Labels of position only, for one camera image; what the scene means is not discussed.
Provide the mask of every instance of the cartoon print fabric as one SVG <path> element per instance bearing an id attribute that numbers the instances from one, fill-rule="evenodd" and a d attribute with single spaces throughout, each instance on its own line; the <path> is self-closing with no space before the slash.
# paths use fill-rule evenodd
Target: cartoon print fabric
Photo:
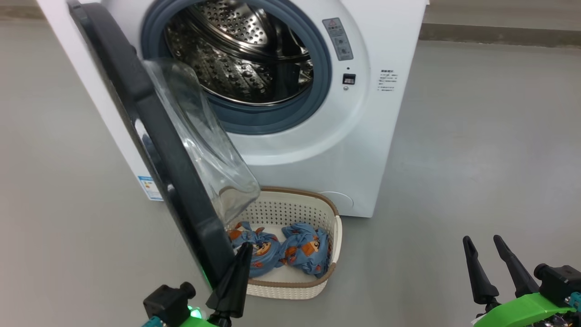
<path id="1" fill-rule="evenodd" d="M 264 227 L 252 231 L 248 222 L 241 222 L 236 225 L 236 229 L 229 232 L 233 248 L 238 248 L 245 242 L 254 245 L 250 260 L 250 278 L 262 276 L 283 265 L 280 261 L 282 257 L 281 243 L 276 235 L 265 233 L 263 230 Z"/>
<path id="2" fill-rule="evenodd" d="M 328 235 L 322 229 L 315 230 L 308 223 L 296 223 L 282 228 L 286 240 L 283 262 L 301 269 L 309 275 L 322 277 L 327 272 L 329 254 Z"/>
<path id="3" fill-rule="evenodd" d="M 328 235 L 322 229 L 314 229 L 308 223 L 296 223 L 283 227 L 286 240 L 280 244 L 276 235 L 265 233 L 264 228 L 252 231 L 248 222 L 238 223 L 229 231 L 232 247 L 245 242 L 254 245 L 250 263 L 250 278 L 262 276 L 270 270 L 287 264 L 304 273 L 322 277 L 327 272 L 329 260 Z"/>

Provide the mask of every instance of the laundry basket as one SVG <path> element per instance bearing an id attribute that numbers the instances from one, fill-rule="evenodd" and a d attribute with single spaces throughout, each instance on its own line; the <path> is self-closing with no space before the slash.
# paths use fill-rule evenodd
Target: laundry basket
<path id="1" fill-rule="evenodd" d="M 333 203 L 324 196 L 300 190 L 263 187 L 258 199 L 234 219 L 228 226 L 233 229 L 237 223 L 247 221 L 252 229 L 264 227 L 264 231 L 285 239 L 281 228 L 297 222 L 309 223 L 314 228 L 322 228 L 329 234 L 331 248 L 327 273 L 317 279 L 300 269 L 284 265 L 267 274 L 248 281 L 249 295 L 306 300 L 313 298 L 327 285 L 333 274 L 341 250 L 341 218 Z"/>

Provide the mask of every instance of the clothing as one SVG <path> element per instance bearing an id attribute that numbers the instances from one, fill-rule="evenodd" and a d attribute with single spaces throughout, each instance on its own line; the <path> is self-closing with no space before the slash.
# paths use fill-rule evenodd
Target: clothing
<path id="1" fill-rule="evenodd" d="M 282 243 L 284 263 L 318 278 L 327 272 L 329 235 L 324 230 L 315 230 L 308 223 L 296 223 L 283 227 L 282 233 L 286 236 Z"/>
<path id="2" fill-rule="evenodd" d="M 232 247 L 238 248 L 245 242 L 254 245 L 250 260 L 250 278 L 262 276 L 274 268 L 283 266 L 280 261 L 283 255 L 281 243 L 276 235 L 263 232 L 264 227 L 252 231 L 248 222 L 241 222 L 236 229 L 229 232 Z"/>

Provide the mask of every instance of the washing machine door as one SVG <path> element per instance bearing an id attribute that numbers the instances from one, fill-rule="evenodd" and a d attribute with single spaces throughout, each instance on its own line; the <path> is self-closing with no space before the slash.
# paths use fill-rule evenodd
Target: washing machine door
<path id="1" fill-rule="evenodd" d="M 189 114 L 187 110 L 180 110 L 191 104 L 179 103 L 184 98 L 173 97 L 168 90 L 191 91 L 187 86 L 191 76 L 179 67 L 179 63 L 177 66 L 172 62 L 143 64 L 110 13 L 99 3 L 70 3 L 69 9 L 176 224 L 211 287 L 216 287 L 234 254 L 224 229 L 223 212 L 216 207 L 212 201 L 215 197 L 208 191 L 207 176 L 211 171 L 204 166 L 200 168 L 198 162 L 204 160 L 204 154 L 219 158 L 224 153 L 232 156 L 238 153 L 223 130 L 220 142 L 231 149 L 220 152 L 208 144 L 219 138 L 219 133 L 204 127 L 196 131 L 195 126 L 180 123 L 179 116 L 188 120 L 185 116 Z M 201 95 L 196 101 L 199 101 L 199 107 L 204 107 L 205 96 Z M 205 132 L 211 135 L 195 135 Z M 193 157 L 191 148 L 206 152 Z M 211 165 L 228 162 L 228 158 L 219 159 L 222 160 L 215 160 Z"/>

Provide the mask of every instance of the gray floor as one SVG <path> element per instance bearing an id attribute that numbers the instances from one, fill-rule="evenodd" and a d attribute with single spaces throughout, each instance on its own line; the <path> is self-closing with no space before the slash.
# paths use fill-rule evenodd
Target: gray floor
<path id="1" fill-rule="evenodd" d="M 156 286 L 202 278 L 50 29 L 0 22 L 0 40 L 3 321 L 140 326 Z M 235 326 L 468 326 L 482 308 L 466 234 L 500 301 L 514 288 L 495 233 L 530 270 L 581 268 L 579 71 L 581 51 L 420 43 L 375 217 L 344 219 L 339 265 L 319 297 L 249 297 Z M 208 290 L 198 293 L 202 305 Z"/>

